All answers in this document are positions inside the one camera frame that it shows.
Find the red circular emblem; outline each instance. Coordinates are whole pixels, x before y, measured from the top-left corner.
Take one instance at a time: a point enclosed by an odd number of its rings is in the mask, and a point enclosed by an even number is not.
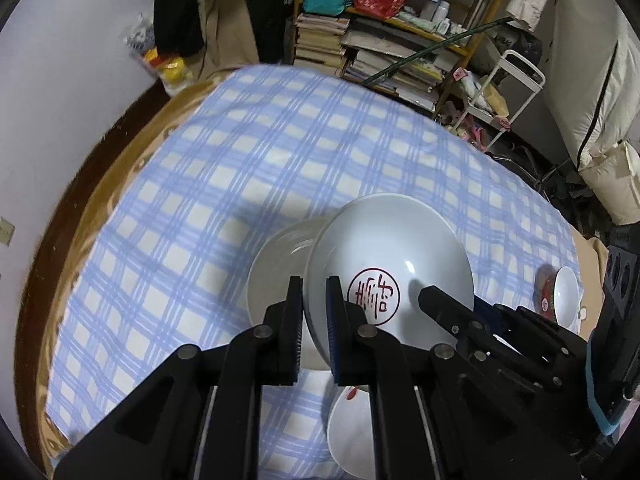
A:
[[[362,307],[369,324],[382,325],[398,311],[400,287],[386,270],[370,267],[351,280],[347,300]]]

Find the blue and white plaid fabric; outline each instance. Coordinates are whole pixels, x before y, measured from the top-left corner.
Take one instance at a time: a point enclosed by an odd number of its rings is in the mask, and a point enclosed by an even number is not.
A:
[[[236,72],[164,142],[102,228],[68,305],[47,413],[94,427],[184,343],[249,327],[244,286],[265,241],[357,196],[393,191],[449,221],[476,294],[533,307],[536,273],[579,275],[569,225],[519,177],[408,108],[309,70]],[[260,477],[338,478],[328,372],[265,388]]]

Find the dark brown baseboard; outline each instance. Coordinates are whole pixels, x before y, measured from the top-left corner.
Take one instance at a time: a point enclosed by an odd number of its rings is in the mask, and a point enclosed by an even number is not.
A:
[[[117,156],[169,100],[158,81],[105,134],[66,188],[45,231],[22,293],[15,335],[15,398],[27,453],[44,471],[38,443],[36,374],[49,309],[82,211]]]

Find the electrical outlet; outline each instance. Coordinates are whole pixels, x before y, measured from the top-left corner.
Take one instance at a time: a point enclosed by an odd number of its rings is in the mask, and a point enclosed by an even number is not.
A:
[[[14,236],[14,231],[14,225],[0,216],[0,244],[8,247],[11,243],[11,238]]]

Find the screw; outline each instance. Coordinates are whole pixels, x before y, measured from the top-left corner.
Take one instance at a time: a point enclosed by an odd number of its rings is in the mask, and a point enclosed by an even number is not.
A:
[[[440,343],[439,345],[436,345],[433,348],[433,351],[435,352],[436,357],[439,357],[440,359],[444,359],[445,361],[447,359],[451,359],[453,357],[453,354],[456,353],[456,351],[451,346],[444,343]]]
[[[273,328],[269,325],[258,325],[254,328],[254,335],[257,338],[264,339],[271,336],[271,334],[273,334]]]
[[[178,348],[178,357],[180,359],[184,359],[188,361],[191,358],[194,358],[198,353],[198,347],[196,345],[182,345]]]
[[[378,329],[370,324],[360,325],[358,327],[358,335],[360,337],[375,337],[378,334]]]

